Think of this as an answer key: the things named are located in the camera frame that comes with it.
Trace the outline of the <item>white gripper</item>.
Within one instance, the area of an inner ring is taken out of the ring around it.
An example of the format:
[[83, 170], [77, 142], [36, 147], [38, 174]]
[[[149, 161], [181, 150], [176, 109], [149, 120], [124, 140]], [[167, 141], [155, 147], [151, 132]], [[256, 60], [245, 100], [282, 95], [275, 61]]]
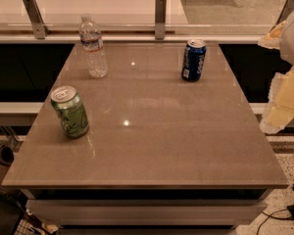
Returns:
[[[294, 11], [286, 21], [262, 37], [258, 45], [267, 49], [280, 49], [281, 59], [294, 65]], [[274, 75], [268, 98], [260, 129], [265, 134], [276, 134], [294, 118], [294, 66], [286, 74], [277, 72]]]

